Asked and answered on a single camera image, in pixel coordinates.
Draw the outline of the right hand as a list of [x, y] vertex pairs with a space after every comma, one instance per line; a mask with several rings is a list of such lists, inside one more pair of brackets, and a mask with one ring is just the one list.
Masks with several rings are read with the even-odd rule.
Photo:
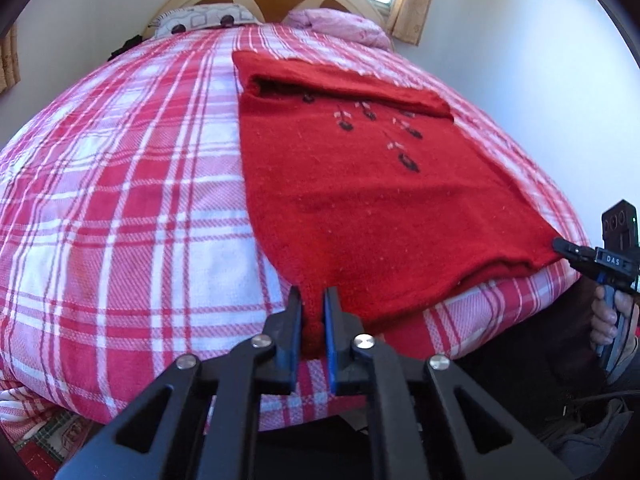
[[626, 318], [629, 336], [634, 336], [637, 330], [639, 309], [638, 304], [629, 295], [616, 292], [614, 295], [614, 307], [610, 307], [605, 301], [605, 289], [599, 285], [594, 291], [591, 304], [591, 333], [590, 340], [593, 348], [612, 344], [617, 336], [617, 313]]

